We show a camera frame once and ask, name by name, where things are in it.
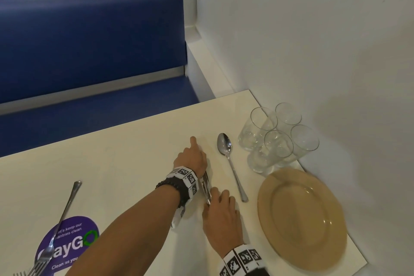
plate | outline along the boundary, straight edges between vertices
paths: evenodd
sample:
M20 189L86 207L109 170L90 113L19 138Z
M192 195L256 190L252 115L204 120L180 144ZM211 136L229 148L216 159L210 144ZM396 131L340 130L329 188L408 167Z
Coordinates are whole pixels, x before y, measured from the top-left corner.
M339 262L347 246L344 213L320 180L301 170L282 168L263 182L257 198L260 224L273 249L307 271Z

round purple sign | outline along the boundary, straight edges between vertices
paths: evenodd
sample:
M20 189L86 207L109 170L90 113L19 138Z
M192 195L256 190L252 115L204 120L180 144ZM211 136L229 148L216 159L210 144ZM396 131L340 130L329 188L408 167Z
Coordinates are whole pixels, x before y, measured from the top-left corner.
M35 261L49 245L55 227L43 238L36 251ZM99 237L98 226L87 217L74 216L62 221L60 230L55 238L55 253L42 273L43 276L53 276L56 272L69 268L77 258Z

clear glass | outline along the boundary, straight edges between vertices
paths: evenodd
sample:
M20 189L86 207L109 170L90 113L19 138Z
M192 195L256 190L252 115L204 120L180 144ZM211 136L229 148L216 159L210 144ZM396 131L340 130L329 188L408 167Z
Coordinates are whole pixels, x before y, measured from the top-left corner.
M267 172L292 152L293 142L290 137L285 132L272 130L266 133L263 143L249 154L247 164L256 173Z
M238 143L246 151L252 151L257 143L263 142L265 134L277 126L276 112L269 108L257 107L252 110L238 136Z
M293 141L293 153L278 163L280 167L302 158L319 147L319 138L316 133L303 124L298 124L292 128L291 138Z
M277 129L290 136L294 126L302 121L302 115L296 110L295 106L289 103L280 103L275 109L277 116Z

table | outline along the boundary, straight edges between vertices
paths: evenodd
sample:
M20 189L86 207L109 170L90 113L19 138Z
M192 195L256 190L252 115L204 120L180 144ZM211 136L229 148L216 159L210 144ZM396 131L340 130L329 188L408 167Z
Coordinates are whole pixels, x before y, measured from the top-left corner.
M102 232L154 189L194 135L207 153L212 185L229 189L236 198L245 242L256 247L272 275L306 275L277 256L257 217L257 194L264 177L249 170L248 152L238 146L237 137L258 106L251 93L243 91L0 158L0 271L12 275L30 268L41 239L59 219L74 181L81 179L83 185L68 217L90 217ZM217 151L220 132L233 141L231 155L248 203L241 202L228 161ZM179 227L169 233L147 275L218 274L220 258L202 231L203 203L199 193ZM342 261L324 275L351 276L365 264L348 237Z

blue bench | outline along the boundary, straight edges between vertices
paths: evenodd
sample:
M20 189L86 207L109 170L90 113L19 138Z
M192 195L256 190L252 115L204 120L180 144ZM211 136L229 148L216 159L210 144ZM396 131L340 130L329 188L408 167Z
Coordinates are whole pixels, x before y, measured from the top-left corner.
M0 0L0 104L186 64L183 0ZM0 157L197 102L181 75L5 114Z

